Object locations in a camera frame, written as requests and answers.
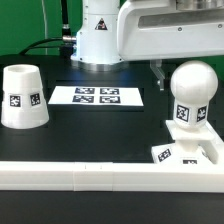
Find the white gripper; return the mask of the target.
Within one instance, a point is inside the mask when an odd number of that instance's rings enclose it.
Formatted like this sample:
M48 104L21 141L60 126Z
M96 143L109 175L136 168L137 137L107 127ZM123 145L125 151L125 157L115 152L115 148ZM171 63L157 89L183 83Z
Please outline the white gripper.
M224 54L224 0L127 0L118 14L117 48L127 61L151 60L163 91L159 59Z

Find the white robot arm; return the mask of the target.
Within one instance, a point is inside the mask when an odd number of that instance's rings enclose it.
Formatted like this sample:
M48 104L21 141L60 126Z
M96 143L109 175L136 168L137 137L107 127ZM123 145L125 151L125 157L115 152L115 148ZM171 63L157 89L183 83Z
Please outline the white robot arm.
M111 71L148 60L160 84L164 59L224 55L224 0L82 0L72 63Z

